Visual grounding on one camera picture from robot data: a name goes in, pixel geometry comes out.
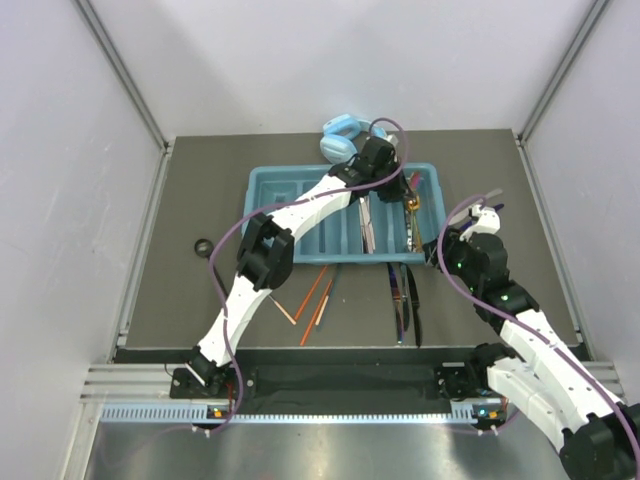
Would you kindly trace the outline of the black knife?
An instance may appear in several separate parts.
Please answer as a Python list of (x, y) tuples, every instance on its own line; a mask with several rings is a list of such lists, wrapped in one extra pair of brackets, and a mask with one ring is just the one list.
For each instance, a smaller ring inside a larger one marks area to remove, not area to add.
[(423, 328), (422, 328), (421, 318), (419, 315), (420, 299), (419, 299), (417, 285), (416, 285), (413, 272), (409, 267), (406, 267), (406, 271), (407, 271), (406, 277), (408, 281), (409, 296), (410, 296), (412, 316), (413, 316), (415, 342), (416, 342), (416, 347), (420, 348), (423, 343)]

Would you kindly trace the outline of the gold spoon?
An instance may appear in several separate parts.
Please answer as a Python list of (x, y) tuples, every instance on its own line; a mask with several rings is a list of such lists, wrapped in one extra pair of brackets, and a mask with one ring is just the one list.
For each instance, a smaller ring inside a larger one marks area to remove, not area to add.
[(420, 200), (417, 195), (410, 195), (404, 201), (404, 216), (407, 231), (407, 250), (410, 252), (422, 252), (422, 238), (417, 220), (417, 212), (420, 209)]

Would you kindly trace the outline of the pink knife in tray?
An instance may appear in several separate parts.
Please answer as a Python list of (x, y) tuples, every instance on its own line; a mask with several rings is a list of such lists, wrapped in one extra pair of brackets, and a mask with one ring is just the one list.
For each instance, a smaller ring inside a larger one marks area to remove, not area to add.
[(372, 254), (375, 251), (375, 234), (372, 225), (369, 197), (359, 199), (360, 228), (363, 252)]

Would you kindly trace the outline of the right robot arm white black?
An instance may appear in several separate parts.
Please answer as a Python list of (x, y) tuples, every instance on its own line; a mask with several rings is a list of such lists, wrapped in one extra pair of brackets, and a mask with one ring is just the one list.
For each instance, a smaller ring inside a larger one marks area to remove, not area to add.
[(608, 390), (511, 279), (500, 217), (483, 195), (463, 200), (433, 243), (433, 264), (499, 336), (470, 359), (476, 394), (505, 397), (546, 437), (571, 479), (639, 476), (639, 407)]

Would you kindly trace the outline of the black spoon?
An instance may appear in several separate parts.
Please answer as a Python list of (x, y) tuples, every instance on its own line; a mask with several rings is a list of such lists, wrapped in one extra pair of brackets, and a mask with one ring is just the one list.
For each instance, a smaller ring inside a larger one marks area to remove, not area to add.
[(215, 246), (209, 239), (198, 239), (194, 244), (194, 252), (200, 258), (209, 259)]

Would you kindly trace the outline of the orange chopstick lower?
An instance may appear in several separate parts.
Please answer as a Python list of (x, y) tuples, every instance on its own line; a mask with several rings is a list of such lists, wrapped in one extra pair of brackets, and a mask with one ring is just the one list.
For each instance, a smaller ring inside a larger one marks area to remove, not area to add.
[(330, 280), (326, 286), (326, 288), (324, 289), (324, 292), (321, 295), (321, 298), (319, 300), (318, 305), (316, 306), (314, 313), (312, 314), (311, 320), (302, 336), (302, 339), (300, 340), (299, 346), (303, 347), (312, 331), (312, 328), (317, 325), (319, 323), (319, 318), (322, 315), (323, 309), (326, 306), (327, 300), (328, 300), (328, 296), (329, 293), (331, 292), (331, 288), (333, 286), (334, 280)]

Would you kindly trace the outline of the silver grey knife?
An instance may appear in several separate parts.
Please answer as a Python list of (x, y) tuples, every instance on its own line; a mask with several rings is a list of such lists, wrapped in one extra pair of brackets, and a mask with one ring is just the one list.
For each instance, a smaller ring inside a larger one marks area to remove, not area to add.
[(403, 330), (405, 332), (408, 331), (411, 313), (409, 306), (409, 288), (408, 288), (408, 277), (407, 277), (407, 269), (404, 263), (399, 265), (400, 274), (401, 274), (401, 297), (402, 297), (402, 319), (403, 319)]

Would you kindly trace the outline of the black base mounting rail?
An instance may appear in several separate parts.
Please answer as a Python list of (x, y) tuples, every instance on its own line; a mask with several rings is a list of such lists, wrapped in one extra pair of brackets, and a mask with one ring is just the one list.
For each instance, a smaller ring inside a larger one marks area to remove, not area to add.
[(123, 349), (118, 364), (174, 364), (173, 399), (239, 400), (244, 415), (448, 413), (454, 401), (489, 397), (465, 370), (468, 348), (241, 348), (214, 391), (184, 366), (186, 350)]

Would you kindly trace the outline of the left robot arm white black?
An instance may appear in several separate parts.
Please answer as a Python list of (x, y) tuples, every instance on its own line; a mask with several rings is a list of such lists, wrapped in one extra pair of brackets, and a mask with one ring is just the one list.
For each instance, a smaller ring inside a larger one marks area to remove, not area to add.
[(393, 135), (371, 136), (352, 160), (332, 166), (310, 190), (289, 203), (259, 208), (231, 229), (244, 227), (234, 280), (210, 330), (185, 362), (192, 384), (205, 396), (226, 387), (226, 368), (260, 304), (293, 270), (296, 243), (332, 214), (369, 193), (390, 202), (403, 199), (403, 163)]

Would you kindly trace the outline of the orange chopstick long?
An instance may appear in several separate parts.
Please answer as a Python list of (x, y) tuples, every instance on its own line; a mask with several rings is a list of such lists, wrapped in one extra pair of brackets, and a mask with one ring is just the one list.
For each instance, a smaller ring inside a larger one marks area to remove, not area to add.
[(302, 300), (302, 302), (301, 302), (301, 304), (300, 304), (299, 308), (298, 308), (298, 309), (297, 309), (297, 311), (296, 311), (295, 316), (293, 317), (293, 318), (294, 318), (294, 320), (295, 320), (296, 322), (300, 319), (300, 317), (301, 317), (302, 313), (304, 312), (304, 310), (305, 310), (305, 308), (306, 308), (307, 304), (309, 303), (309, 301), (310, 301), (311, 297), (312, 297), (312, 296), (313, 296), (313, 294), (315, 293), (315, 291), (316, 291), (316, 289), (317, 289), (317, 287), (318, 287), (318, 285), (319, 285), (319, 283), (320, 283), (320, 281), (321, 281), (322, 277), (323, 277), (323, 276), (324, 276), (324, 274), (326, 273), (327, 269), (328, 269), (328, 265), (325, 265), (325, 266), (323, 266), (323, 267), (322, 267), (322, 269), (320, 270), (320, 272), (319, 272), (319, 274), (317, 275), (316, 279), (315, 279), (315, 280), (314, 280), (314, 282), (312, 283), (312, 285), (311, 285), (310, 289), (309, 289), (309, 290), (308, 290), (308, 292), (306, 293), (306, 295), (305, 295), (304, 299)]

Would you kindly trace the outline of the iridescent knife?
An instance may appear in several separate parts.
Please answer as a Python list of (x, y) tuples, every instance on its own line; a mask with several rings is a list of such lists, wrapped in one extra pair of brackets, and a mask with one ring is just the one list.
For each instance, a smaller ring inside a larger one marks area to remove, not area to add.
[(396, 279), (395, 271), (392, 264), (387, 263), (386, 267), (388, 272), (389, 285), (390, 285), (390, 291), (391, 291), (391, 297), (392, 297), (392, 305), (393, 305), (394, 318), (395, 318), (396, 341), (398, 344), (402, 344), (404, 340), (404, 331), (403, 331), (402, 314), (400, 311), (400, 307), (401, 307), (400, 291), (398, 288), (397, 279)]

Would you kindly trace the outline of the light blue headphones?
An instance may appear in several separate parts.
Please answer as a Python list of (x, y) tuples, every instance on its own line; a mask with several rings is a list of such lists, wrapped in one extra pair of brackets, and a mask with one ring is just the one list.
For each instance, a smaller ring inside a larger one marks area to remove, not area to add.
[(320, 151), (331, 164), (348, 163), (358, 153), (354, 140), (360, 134), (385, 138), (386, 131), (371, 121), (350, 114), (342, 114), (327, 121), (322, 127)]

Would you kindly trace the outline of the blue plastic cutlery tray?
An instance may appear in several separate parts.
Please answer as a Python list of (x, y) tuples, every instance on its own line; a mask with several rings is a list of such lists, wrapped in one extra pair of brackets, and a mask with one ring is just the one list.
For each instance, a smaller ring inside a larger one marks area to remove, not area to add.
[[(248, 214), (266, 205), (291, 202), (314, 187), (328, 170), (327, 164), (257, 167), (249, 175), (244, 212)], [(436, 239), (446, 219), (437, 170), (429, 163), (411, 163), (404, 172), (407, 176), (418, 175), (420, 207), (415, 213), (418, 232), (413, 235), (413, 242), (428, 244)], [(362, 248), (359, 208), (353, 204), (330, 215), (297, 241), (294, 262), (309, 265), (421, 264), (424, 254), (408, 250), (403, 205), (383, 203), (374, 193), (369, 199), (375, 238), (372, 253), (366, 253)]]

